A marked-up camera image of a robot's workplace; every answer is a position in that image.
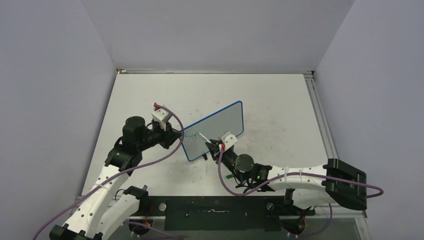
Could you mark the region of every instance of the black cable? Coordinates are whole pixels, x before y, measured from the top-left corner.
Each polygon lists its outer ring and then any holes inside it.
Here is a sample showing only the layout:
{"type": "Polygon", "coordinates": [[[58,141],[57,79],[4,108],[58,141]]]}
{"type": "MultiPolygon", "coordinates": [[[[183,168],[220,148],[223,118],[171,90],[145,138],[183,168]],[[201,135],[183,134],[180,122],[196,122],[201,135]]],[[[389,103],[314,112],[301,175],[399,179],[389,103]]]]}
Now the black cable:
{"type": "Polygon", "coordinates": [[[122,188],[119,189],[118,191],[116,191],[116,193],[115,193],[115,202],[118,202],[117,195],[118,195],[119,191],[121,191],[121,190],[125,191],[125,189],[122,189],[122,188]]]}

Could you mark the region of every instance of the marker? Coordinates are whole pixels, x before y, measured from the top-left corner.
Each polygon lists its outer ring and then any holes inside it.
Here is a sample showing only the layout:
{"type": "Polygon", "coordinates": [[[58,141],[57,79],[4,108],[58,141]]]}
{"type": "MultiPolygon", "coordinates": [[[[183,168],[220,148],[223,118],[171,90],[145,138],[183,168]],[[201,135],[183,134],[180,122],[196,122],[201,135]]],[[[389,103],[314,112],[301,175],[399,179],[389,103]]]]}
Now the marker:
{"type": "Polygon", "coordinates": [[[206,142],[208,142],[208,143],[212,143],[211,141],[209,141],[209,139],[207,139],[206,137],[205,137],[205,135],[203,135],[202,133],[200,133],[199,132],[199,135],[200,135],[200,137],[202,137],[206,142]]]}

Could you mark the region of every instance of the wall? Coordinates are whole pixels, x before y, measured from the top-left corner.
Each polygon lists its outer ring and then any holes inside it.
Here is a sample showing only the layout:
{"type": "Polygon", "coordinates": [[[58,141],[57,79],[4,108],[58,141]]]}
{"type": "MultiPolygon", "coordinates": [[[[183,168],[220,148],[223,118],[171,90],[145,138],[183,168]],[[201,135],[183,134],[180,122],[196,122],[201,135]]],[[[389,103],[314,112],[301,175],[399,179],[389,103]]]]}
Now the wall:
{"type": "Polygon", "coordinates": [[[116,70],[79,0],[2,1],[0,33],[0,239],[28,240],[81,193],[116,70]]]}
{"type": "Polygon", "coordinates": [[[337,152],[385,194],[373,239],[421,239],[424,1],[356,0],[315,72],[337,152]]]}
{"type": "Polygon", "coordinates": [[[353,0],[82,0],[122,69],[314,70],[353,0]]]}

